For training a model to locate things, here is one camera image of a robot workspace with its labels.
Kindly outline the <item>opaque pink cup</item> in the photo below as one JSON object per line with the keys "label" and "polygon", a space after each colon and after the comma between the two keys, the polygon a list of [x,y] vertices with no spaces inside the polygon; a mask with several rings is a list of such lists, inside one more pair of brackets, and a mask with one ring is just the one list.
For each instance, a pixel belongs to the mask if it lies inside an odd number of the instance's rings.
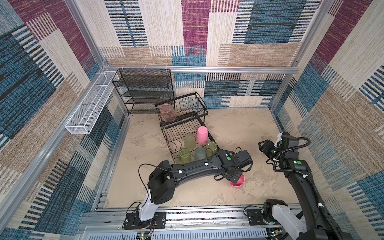
{"label": "opaque pink cup", "polygon": [[234,184],[234,183],[232,183],[232,182],[229,182],[229,184],[230,184],[232,187],[236,188],[236,189],[242,188],[243,185],[244,185],[244,183],[245,183],[245,176],[244,176],[244,174],[242,174],[242,175],[240,176],[240,178],[239,178],[239,180],[237,181],[236,184]]}

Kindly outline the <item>bright green translucent cup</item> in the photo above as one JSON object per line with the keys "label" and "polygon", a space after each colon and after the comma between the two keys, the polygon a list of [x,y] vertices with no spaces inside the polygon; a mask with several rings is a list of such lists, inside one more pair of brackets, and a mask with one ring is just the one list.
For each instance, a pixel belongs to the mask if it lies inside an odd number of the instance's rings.
{"label": "bright green translucent cup", "polygon": [[218,145],[216,142],[210,141],[206,145],[206,155],[208,158],[215,155],[218,152]]}

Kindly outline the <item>teal translucent cup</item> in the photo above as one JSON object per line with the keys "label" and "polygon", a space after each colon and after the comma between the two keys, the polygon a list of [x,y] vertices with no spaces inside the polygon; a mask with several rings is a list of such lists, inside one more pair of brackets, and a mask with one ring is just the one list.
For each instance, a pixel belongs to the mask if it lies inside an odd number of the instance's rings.
{"label": "teal translucent cup", "polygon": [[195,158],[195,161],[207,159],[206,149],[203,147],[196,148],[194,158]]}

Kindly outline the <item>pink cup edge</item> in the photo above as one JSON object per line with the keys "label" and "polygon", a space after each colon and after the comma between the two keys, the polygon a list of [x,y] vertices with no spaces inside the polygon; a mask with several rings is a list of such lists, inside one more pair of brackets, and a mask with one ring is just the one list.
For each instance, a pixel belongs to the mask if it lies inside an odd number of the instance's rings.
{"label": "pink cup edge", "polygon": [[204,126],[200,126],[197,131],[197,142],[201,145],[205,145],[209,140],[208,129]]}

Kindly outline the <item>pale green translucent cup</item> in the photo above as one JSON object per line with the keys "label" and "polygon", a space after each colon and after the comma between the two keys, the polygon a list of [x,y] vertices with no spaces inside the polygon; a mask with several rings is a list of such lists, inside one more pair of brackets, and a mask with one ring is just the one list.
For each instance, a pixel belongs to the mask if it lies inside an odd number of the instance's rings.
{"label": "pale green translucent cup", "polygon": [[185,136],[184,141],[185,148],[187,148],[189,151],[195,150],[196,146],[196,138],[193,134],[187,134]]}

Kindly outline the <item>translucent pink cup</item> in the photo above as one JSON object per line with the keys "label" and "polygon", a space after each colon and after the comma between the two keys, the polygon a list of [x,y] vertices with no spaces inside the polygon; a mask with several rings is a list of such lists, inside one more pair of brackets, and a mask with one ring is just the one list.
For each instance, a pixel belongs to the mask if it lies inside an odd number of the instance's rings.
{"label": "translucent pink cup", "polygon": [[176,112],[170,104],[162,104],[160,112],[162,120],[166,123],[171,123],[176,119]]}

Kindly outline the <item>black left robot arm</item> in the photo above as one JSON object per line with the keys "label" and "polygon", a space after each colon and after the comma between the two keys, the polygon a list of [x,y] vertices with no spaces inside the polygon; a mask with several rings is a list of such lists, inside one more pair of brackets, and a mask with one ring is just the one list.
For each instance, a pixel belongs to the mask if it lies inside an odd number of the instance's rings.
{"label": "black left robot arm", "polygon": [[225,179],[236,184],[243,173],[252,169],[253,160],[248,151],[235,153],[219,150],[213,156],[187,164],[173,164],[162,161],[155,166],[145,185],[146,198],[137,207],[141,222],[154,218],[159,205],[170,201],[175,189],[188,181],[213,176],[214,180]]}

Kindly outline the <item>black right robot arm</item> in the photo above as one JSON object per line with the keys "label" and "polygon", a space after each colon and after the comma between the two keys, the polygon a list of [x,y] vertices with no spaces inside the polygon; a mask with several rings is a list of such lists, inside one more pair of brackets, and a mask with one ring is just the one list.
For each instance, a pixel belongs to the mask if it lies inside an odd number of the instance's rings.
{"label": "black right robot arm", "polygon": [[293,240],[351,240],[328,211],[313,178],[308,163],[299,159],[298,150],[311,144],[306,137],[294,137],[288,132],[278,135],[276,143],[259,142],[259,150],[267,156],[276,173],[283,173],[293,187],[305,222],[292,214],[287,206],[271,203],[264,211],[267,222],[279,222]]}

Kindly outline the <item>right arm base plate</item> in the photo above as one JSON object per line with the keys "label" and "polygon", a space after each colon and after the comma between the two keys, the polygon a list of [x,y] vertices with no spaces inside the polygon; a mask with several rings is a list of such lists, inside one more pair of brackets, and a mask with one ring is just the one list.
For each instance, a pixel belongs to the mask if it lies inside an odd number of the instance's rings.
{"label": "right arm base plate", "polygon": [[278,221],[267,221],[264,219],[261,209],[246,209],[246,217],[248,218],[248,222],[250,226],[272,226],[272,225],[280,225]]}

